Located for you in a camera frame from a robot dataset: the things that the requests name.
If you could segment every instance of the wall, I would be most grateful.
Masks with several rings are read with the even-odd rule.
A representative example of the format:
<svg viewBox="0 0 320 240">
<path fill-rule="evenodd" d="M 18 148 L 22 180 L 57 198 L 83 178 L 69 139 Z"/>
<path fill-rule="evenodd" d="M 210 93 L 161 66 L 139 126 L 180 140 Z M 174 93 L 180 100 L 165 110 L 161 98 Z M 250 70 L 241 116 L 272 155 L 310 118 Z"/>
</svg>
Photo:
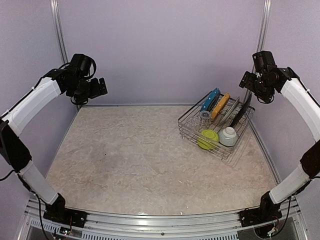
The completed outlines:
<svg viewBox="0 0 320 240">
<path fill-rule="evenodd" d="M 317 0 L 273 1 L 265 50 L 271 51 L 279 67 L 291 67 L 320 100 L 320 4 Z M 272 104 L 258 104 L 254 123 L 275 166 L 284 179 L 298 165 L 314 140 L 294 107 L 276 94 Z M 298 195 L 311 239 L 320 236 L 320 181 Z"/>
<path fill-rule="evenodd" d="M 90 104 L 195 103 L 232 97 L 252 68 L 264 1 L 59 1 L 66 49 L 90 55 L 109 94 Z"/>
<path fill-rule="evenodd" d="M 0 1 L 0 32 L 0 113 L 3 113 L 41 76 L 62 62 L 48 0 Z M 51 102 L 21 136 L 44 175 L 76 114 L 69 103 L 65 96 Z M 0 158 L 2 178 L 11 168 Z M 14 238 L 30 195 L 14 174 L 0 182 L 0 189 L 0 239 L 9 240 Z"/>
</svg>

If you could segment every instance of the metal wire rack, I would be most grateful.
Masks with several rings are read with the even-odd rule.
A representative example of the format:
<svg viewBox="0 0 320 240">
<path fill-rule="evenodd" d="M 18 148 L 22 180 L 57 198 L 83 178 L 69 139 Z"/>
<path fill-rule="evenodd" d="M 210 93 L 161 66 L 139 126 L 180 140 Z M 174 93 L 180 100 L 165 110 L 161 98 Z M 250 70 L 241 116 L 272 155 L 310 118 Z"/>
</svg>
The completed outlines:
<svg viewBox="0 0 320 240">
<path fill-rule="evenodd" d="M 205 95 L 200 101 L 198 101 L 193 107 L 191 107 L 187 112 L 185 112 L 179 119 L 178 119 L 178 126 L 179 126 L 179 131 L 182 136 L 182 138 L 186 138 L 193 142 L 194 144 L 198 145 L 198 140 L 201 140 L 201 142 L 205 141 L 208 143 L 208 145 L 212 145 L 212 140 L 210 138 L 205 137 L 204 135 L 201 134 L 201 131 L 204 130 L 205 128 L 201 128 L 198 131 L 191 129 L 190 127 L 187 126 L 187 121 L 191 117 L 198 117 L 199 112 L 201 110 L 201 107 L 209 94 L 212 93 L 210 91 L 207 95 Z M 218 133 L 221 129 L 224 129 L 228 127 L 239 110 L 241 109 L 243 103 L 239 102 L 237 108 L 232 112 L 231 116 L 227 121 L 225 121 L 223 124 L 221 123 L 222 118 L 225 116 L 225 114 L 230 110 L 230 108 L 233 106 L 233 104 L 236 102 L 235 99 L 230 98 L 226 106 L 223 108 L 223 110 L 220 112 L 220 114 L 214 119 L 213 122 L 211 122 L 210 126 L 207 127 L 207 129 L 211 129 Z M 218 156 L 221 160 L 226 160 L 229 155 L 234 151 L 234 149 L 237 147 L 239 142 L 241 141 L 241 138 L 243 136 L 243 133 L 245 132 L 250 119 L 253 117 L 255 112 L 255 109 L 251 106 L 249 106 L 245 112 L 245 114 L 242 116 L 238 124 L 234 127 L 237 135 L 239 136 L 236 144 L 234 146 L 228 147 L 224 146 L 221 143 L 217 142 L 214 143 L 214 147 L 212 149 L 209 149 L 211 153 L 214 155 Z"/>
</svg>

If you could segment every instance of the beige countertop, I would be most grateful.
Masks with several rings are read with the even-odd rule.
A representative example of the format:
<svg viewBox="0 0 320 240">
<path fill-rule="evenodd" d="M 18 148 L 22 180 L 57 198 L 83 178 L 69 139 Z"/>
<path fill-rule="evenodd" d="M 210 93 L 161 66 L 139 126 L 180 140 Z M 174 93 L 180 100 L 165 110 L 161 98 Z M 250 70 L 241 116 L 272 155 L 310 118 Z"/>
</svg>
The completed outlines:
<svg viewBox="0 0 320 240">
<path fill-rule="evenodd" d="M 275 186 L 250 128 L 228 161 L 182 139 L 186 106 L 83 107 L 47 180 L 68 207 L 191 215 L 257 206 Z"/>
</svg>

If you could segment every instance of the yellow-green bowl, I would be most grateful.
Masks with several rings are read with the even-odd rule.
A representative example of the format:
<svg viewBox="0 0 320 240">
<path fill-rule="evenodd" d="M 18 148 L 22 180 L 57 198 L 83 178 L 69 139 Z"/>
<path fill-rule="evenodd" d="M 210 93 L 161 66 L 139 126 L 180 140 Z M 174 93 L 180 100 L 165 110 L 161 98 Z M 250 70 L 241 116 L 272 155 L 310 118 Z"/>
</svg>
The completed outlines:
<svg viewBox="0 0 320 240">
<path fill-rule="evenodd" d="M 210 129 L 206 129 L 206 130 L 203 130 L 201 132 L 201 134 L 203 136 L 207 137 L 208 139 L 211 139 L 212 142 L 217 142 L 217 143 L 219 142 L 219 136 L 215 131 L 212 131 Z M 200 148 L 206 149 L 206 150 L 215 149 L 217 147 L 216 144 L 208 142 L 208 141 L 203 140 L 201 138 L 197 139 L 197 143 L 198 143 Z"/>
</svg>

